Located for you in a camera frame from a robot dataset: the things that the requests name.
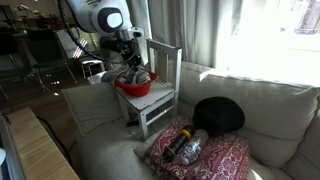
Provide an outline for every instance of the plastic bottle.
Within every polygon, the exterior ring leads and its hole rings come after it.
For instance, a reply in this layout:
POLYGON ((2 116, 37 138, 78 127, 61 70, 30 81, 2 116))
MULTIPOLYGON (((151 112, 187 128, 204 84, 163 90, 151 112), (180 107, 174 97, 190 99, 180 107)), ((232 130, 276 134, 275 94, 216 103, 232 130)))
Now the plastic bottle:
POLYGON ((188 165, 197 160, 201 149, 208 140, 208 133, 203 129, 196 130, 190 141, 185 145, 182 154, 182 164, 188 165))

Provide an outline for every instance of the couch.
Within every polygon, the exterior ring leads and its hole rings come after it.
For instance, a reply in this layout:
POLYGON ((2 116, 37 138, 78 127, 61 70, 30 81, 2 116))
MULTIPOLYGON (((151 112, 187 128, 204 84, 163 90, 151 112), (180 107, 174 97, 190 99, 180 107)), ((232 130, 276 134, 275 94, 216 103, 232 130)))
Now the couch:
MULTIPOLYGON (((158 178, 140 157, 174 118, 153 123, 151 136, 143 142, 139 127, 127 127, 121 118, 111 84, 63 93, 82 129, 77 143, 87 179, 158 178)), ((249 141, 249 180, 320 178, 319 88, 237 77, 183 62, 179 114, 192 120, 195 105, 215 96, 232 99, 244 111, 245 125, 231 133, 249 141)))

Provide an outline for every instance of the floor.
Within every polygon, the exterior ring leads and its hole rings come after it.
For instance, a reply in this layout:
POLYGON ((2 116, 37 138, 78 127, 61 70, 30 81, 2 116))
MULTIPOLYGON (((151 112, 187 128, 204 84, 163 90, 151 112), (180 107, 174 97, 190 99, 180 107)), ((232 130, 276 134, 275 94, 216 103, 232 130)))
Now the floor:
MULTIPOLYGON (((68 71, 59 70, 46 78, 48 88, 53 92, 57 92, 58 96, 52 96, 48 92, 44 92, 31 79, 27 79, 27 82, 25 82, 22 78, 17 77, 10 79, 8 82, 0 81, 0 83, 14 111, 30 107, 37 116, 48 121, 57 137, 69 149, 73 168, 78 176, 82 178, 83 171, 81 169, 77 144, 75 144, 77 127, 69 111, 67 102, 61 93, 61 89, 89 85, 89 82, 83 78, 81 70, 72 68, 72 71, 78 81, 77 84, 73 81, 68 71)), ((13 112, 1 91, 0 112, 5 114, 13 112)))

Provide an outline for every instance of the black hat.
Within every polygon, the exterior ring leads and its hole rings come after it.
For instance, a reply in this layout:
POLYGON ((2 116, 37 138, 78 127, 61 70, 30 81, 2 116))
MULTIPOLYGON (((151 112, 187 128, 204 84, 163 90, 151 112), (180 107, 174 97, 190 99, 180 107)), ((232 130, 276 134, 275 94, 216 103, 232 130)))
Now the black hat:
POLYGON ((244 121, 242 109, 234 101, 225 97, 213 97, 200 101, 193 115, 195 128, 203 129, 213 137, 241 128, 244 121))

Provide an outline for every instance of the red bowl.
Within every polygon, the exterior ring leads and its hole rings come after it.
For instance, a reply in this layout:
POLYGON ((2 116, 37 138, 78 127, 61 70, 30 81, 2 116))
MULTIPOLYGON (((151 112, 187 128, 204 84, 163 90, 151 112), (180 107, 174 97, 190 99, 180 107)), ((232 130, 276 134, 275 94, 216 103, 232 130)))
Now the red bowl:
POLYGON ((150 74, 151 81, 146 84, 143 84, 143 85, 138 86, 138 85, 130 85, 130 84, 121 83, 119 81, 119 79, 122 74, 118 75, 115 78, 114 85, 116 87, 122 88, 124 90, 124 92, 126 92, 130 96, 142 97, 142 96, 145 96, 149 93, 151 82, 154 81, 155 79, 157 79, 157 77, 158 77, 158 75, 153 72, 149 72, 149 74, 150 74))

